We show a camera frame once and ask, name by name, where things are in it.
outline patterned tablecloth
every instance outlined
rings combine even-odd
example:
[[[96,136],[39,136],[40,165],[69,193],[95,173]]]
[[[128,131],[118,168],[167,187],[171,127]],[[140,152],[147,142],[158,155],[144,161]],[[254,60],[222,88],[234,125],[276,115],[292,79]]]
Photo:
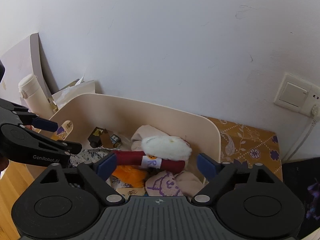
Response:
[[[282,180],[279,144],[274,132],[208,117],[220,131],[221,161],[251,168],[255,163],[266,165]]]

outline silver bolt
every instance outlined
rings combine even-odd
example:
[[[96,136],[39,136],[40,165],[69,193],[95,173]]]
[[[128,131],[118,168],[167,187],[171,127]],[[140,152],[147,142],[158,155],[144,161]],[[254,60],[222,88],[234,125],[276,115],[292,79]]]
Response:
[[[197,195],[195,196],[195,201],[200,203],[206,203],[210,200],[210,197],[207,195]]]
[[[107,196],[106,200],[114,203],[122,200],[122,197],[120,195],[113,194],[113,195]]]

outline white fluffy fur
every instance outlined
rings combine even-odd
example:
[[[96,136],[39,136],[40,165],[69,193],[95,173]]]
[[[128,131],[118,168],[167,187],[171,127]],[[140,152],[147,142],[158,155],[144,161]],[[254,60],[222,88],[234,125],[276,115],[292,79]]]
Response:
[[[151,136],[144,138],[141,148],[146,155],[172,161],[187,161],[192,149],[188,143],[175,136]]]

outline hand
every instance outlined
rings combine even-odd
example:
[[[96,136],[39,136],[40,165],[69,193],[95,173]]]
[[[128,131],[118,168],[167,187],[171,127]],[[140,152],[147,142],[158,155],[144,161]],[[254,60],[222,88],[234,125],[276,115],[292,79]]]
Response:
[[[9,165],[9,160],[6,157],[1,156],[0,154],[0,171],[6,169]]]

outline white thermos bottle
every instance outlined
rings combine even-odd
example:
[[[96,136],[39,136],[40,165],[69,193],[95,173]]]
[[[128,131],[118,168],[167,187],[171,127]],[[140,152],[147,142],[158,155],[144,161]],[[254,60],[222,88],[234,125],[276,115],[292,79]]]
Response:
[[[54,112],[35,75],[29,74],[21,79],[18,87],[20,96],[25,100],[31,112],[45,119],[53,116]]]

